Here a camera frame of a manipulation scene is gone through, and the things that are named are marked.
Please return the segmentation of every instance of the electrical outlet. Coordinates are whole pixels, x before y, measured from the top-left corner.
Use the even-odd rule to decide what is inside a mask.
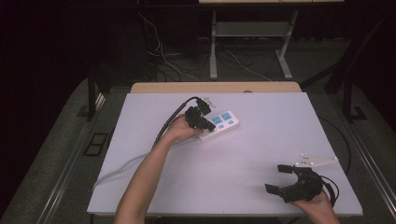
[[[216,128],[211,132],[208,130],[204,130],[204,132],[201,133],[197,138],[197,140],[200,142],[205,142],[224,133],[227,133],[235,129],[239,125],[239,119],[237,119],[235,114],[231,111],[225,111],[213,117],[209,121],[216,125]]]

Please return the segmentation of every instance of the metal frame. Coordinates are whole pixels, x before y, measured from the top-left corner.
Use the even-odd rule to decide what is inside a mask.
[[[294,29],[294,24],[297,20],[298,10],[294,10],[289,22],[269,21],[269,22],[217,22],[216,11],[212,14],[212,36],[210,48],[210,79],[218,79],[218,70],[216,62],[216,36],[283,36],[283,45],[281,49],[276,50],[276,57],[282,69],[283,75],[286,80],[291,80],[292,75],[289,66],[285,59],[286,49],[290,42],[291,34]],[[227,28],[230,25],[235,26],[230,32]],[[238,25],[245,25],[243,28],[238,29]],[[287,25],[286,32],[280,33],[279,27],[284,28]]]

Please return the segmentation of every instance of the human arm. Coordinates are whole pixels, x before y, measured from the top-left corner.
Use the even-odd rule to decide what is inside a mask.
[[[160,141],[136,169],[134,176],[120,199],[114,224],[144,223],[170,146],[176,141],[185,140],[201,132],[202,130],[200,129],[190,128],[184,117],[174,119]]]
[[[301,208],[315,224],[340,223],[324,190],[311,201],[300,200],[291,204]]]

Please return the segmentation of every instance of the white table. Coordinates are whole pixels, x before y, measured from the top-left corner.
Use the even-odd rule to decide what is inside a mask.
[[[217,106],[210,115],[232,110],[240,126],[216,139],[190,139],[168,155],[148,216],[284,217],[301,210],[266,193],[264,184],[286,187],[296,175],[281,174],[278,164],[293,165],[300,153],[334,157],[312,105],[302,92],[131,93],[100,176],[149,152],[168,117],[191,96],[210,97]],[[121,195],[140,161],[98,185],[88,212],[114,215]],[[338,185],[338,216],[358,216],[361,205],[340,164],[314,168]]]

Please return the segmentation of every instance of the black cable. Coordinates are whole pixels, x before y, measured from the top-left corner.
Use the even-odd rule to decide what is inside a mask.
[[[175,118],[175,116],[180,113],[180,111],[186,107],[187,103],[193,99],[196,100],[201,100],[200,98],[193,96],[190,99],[188,99],[186,102],[184,102],[172,115],[171,117],[169,117],[169,119],[165,122],[165,124],[163,125],[163,127],[161,128],[160,132],[157,135],[157,138],[154,141],[154,144],[152,147],[154,147],[155,145],[157,145],[158,141],[160,141],[160,138],[163,136],[163,133],[165,132],[165,130],[169,127],[169,124],[172,122],[172,120]]]
[[[343,137],[345,143],[346,143],[346,148],[347,148],[347,153],[348,153],[348,161],[347,161],[347,165],[346,165],[346,170],[345,173],[346,175],[349,173],[350,170],[350,164],[352,163],[352,151],[350,149],[349,143],[347,141],[347,138],[344,136],[344,134],[331,122],[329,122],[328,120],[318,116],[319,119],[322,119],[324,121],[326,121],[328,124],[330,124],[337,132],[339,132],[341,134],[341,136]]]
[[[239,50],[237,51],[237,52],[233,52],[233,54],[239,54],[239,52],[242,52],[242,51],[246,51],[246,50],[248,50],[249,48],[250,48],[250,46],[254,43],[254,42],[257,42],[257,40],[258,40],[259,38],[257,38],[257,37],[248,37],[247,38],[247,44],[244,46],[244,47],[240,47],[239,48]],[[240,39],[237,39],[237,41],[238,41],[238,43],[239,42],[245,42],[245,40],[240,40]],[[220,42],[220,44],[221,44],[221,48],[224,48],[224,49],[227,49],[227,47],[224,45],[224,42]]]
[[[175,122],[175,120],[177,120],[177,119],[181,119],[181,118],[183,118],[183,117],[185,117],[186,115],[182,115],[182,116],[179,116],[179,117],[177,117],[177,118],[175,118],[175,119],[172,119],[172,121],[168,124],[168,127],[173,123],[173,122]]]
[[[169,67],[169,68],[172,68],[172,66],[169,66],[168,64],[165,64],[165,63],[162,63],[162,65],[163,66],[166,66],[166,67]],[[171,78],[173,81],[177,81],[177,80],[175,80],[174,78],[172,78],[170,75],[168,75],[166,72],[169,72],[169,71],[163,71],[163,70],[159,70],[161,73],[163,73],[163,75],[164,76],[168,76],[169,78]],[[178,76],[178,81],[179,82],[181,82],[181,74],[180,74],[180,72],[179,71],[177,71],[177,70],[175,70],[174,68],[172,68],[172,71],[173,72],[176,72],[176,74],[177,74],[177,76]]]
[[[233,52],[230,52],[230,51],[227,50],[227,49],[224,49],[223,51],[220,51],[220,50],[219,50],[219,53],[226,53],[226,55],[232,55],[232,56],[234,55]],[[251,65],[253,64],[253,59],[251,59],[251,57],[248,56],[247,54],[239,54],[239,55],[246,56],[246,57],[248,58],[248,60],[249,60],[248,63],[243,63],[241,59],[238,59],[239,62],[241,62],[241,64],[244,65],[245,67],[251,66]],[[230,63],[235,63],[235,64],[240,65],[239,62],[236,62],[236,61],[235,61],[235,58],[234,58],[234,57],[232,57],[231,59],[228,59],[228,58],[226,58],[226,57],[223,57],[223,58],[224,58],[225,60],[229,61]]]
[[[184,67],[180,66],[180,65],[177,64],[177,63],[172,63],[172,62],[170,62],[169,59],[168,59],[168,62],[169,62],[169,63],[171,63],[172,65],[174,65],[174,66],[176,66],[176,67],[178,67],[178,68],[180,68],[181,70],[184,70],[184,71],[186,71],[186,72],[193,72],[193,71],[201,70],[201,69],[203,69],[203,68],[205,67],[205,65],[207,64],[208,61],[209,61],[209,55],[207,55],[207,56],[205,57],[205,61],[204,61],[204,63],[203,63],[202,65],[200,65],[200,66],[198,66],[198,67],[196,67],[196,68],[187,69],[187,68],[184,68]]]
[[[334,181],[332,181],[329,177],[326,177],[324,175],[320,175],[320,177],[325,178],[327,180],[329,180],[330,182],[332,182],[332,184],[335,186],[335,188],[337,189],[337,195],[335,196],[335,200],[338,199],[338,196],[340,196],[340,189],[338,188],[338,186],[334,183]]]
[[[223,57],[220,56],[220,55],[217,55],[216,59],[217,59],[224,67],[226,67],[226,68],[229,68],[229,69],[232,69],[232,70],[236,70],[236,71],[244,70],[244,68],[241,67],[240,64],[239,64],[238,68],[233,68],[233,67],[227,65],[227,64],[223,61]]]
[[[169,74],[167,74],[165,71],[158,70],[158,73],[163,74],[163,77],[165,78],[165,82],[167,81],[167,77],[169,77],[170,79],[172,79],[172,81],[174,81],[174,82],[181,82],[181,76],[180,76],[179,73],[177,73],[177,75],[178,75],[178,80],[174,79],[172,76],[170,76]]]
[[[186,73],[180,72],[178,71],[175,67],[171,66],[170,64],[166,64],[166,63],[162,63],[163,66],[172,68],[173,70],[175,70],[175,72],[177,72],[177,74],[180,76],[180,81],[181,81],[181,75],[183,75],[183,77],[189,77],[189,78],[194,78],[196,77],[196,81],[201,81],[201,77],[196,75],[194,72],[186,72],[186,73],[192,73],[193,77],[187,76]]]

